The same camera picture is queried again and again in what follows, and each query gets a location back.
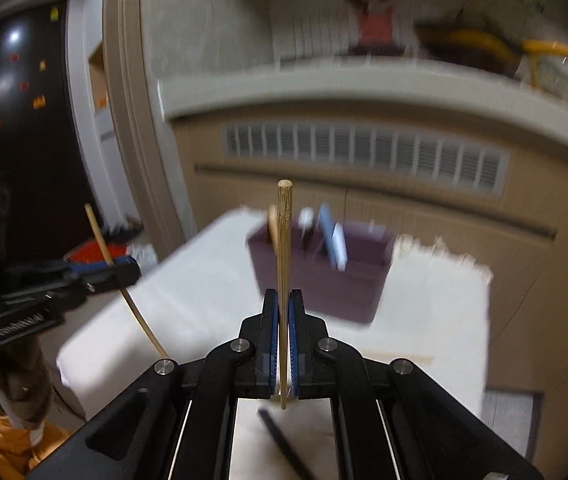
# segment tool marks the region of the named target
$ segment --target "beige door trim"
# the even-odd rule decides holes
[[[140,0],[104,0],[104,62],[122,162],[145,231],[160,258],[184,243],[148,101]]]

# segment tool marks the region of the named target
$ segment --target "wooden stick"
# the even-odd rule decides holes
[[[95,214],[93,213],[93,208],[91,207],[90,204],[84,204],[84,209],[86,210],[86,216],[88,216],[88,221],[91,224],[91,229],[93,230],[93,236],[95,236],[95,241],[97,241],[97,245],[99,246],[100,251],[102,252],[102,257],[104,258],[104,261],[107,263],[107,265],[109,267],[112,267],[114,265],[113,258],[112,256],[110,256],[109,248],[106,246],[104,237],[100,232],[100,226],[97,224],[97,219],[95,218]],[[142,314],[139,311],[138,306],[135,304],[135,301],[133,301],[133,298],[128,293],[128,290],[122,287],[120,288],[120,293],[122,294],[124,301],[126,301],[126,304],[128,304],[128,307],[133,313],[133,316],[135,316],[135,319],[138,320],[138,323],[142,327],[142,330],[146,334],[146,337],[150,339],[151,343],[153,343],[153,346],[157,350],[157,353],[160,354],[160,357],[168,359],[169,357],[168,354],[166,353],[166,350],[164,350],[160,342],[157,340],[157,337],[155,337],[155,334],[151,330],[151,327],[149,327],[149,325],[144,320],[144,317],[142,317]]]
[[[278,303],[280,308],[280,403],[286,409],[288,393],[288,271],[293,183],[278,182]]]

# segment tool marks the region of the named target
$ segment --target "white tablecloth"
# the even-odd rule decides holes
[[[130,288],[147,323],[177,362],[205,357],[237,337],[245,317],[261,311],[263,295],[246,237],[263,221],[259,212],[228,212]],[[478,415],[488,352],[486,270],[469,259],[435,256],[418,244],[396,253],[373,323],[362,326],[322,316],[329,334],[365,357],[384,362],[411,358]],[[62,346],[57,362],[62,380],[92,417],[157,358],[126,303],[117,299]],[[291,402],[285,412],[269,401],[241,400],[231,478],[255,478],[256,471],[261,478],[294,478],[256,415],[260,403],[272,407],[274,418],[319,478],[336,478],[325,400]]]

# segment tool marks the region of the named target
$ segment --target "cartoon girl drawing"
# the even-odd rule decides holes
[[[352,56],[401,56],[404,49],[393,42],[391,0],[346,0],[358,17],[359,43],[349,49]]]

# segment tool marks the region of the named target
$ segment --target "blue gripper pad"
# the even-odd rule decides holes
[[[290,380],[293,384],[293,395],[298,396],[298,336],[295,330],[295,309],[293,297],[288,297],[288,344],[290,345]]]
[[[270,394],[275,394],[275,383],[278,374],[278,323],[280,313],[278,311],[278,295],[273,295],[273,316],[270,326],[270,371],[269,371],[269,388]]]

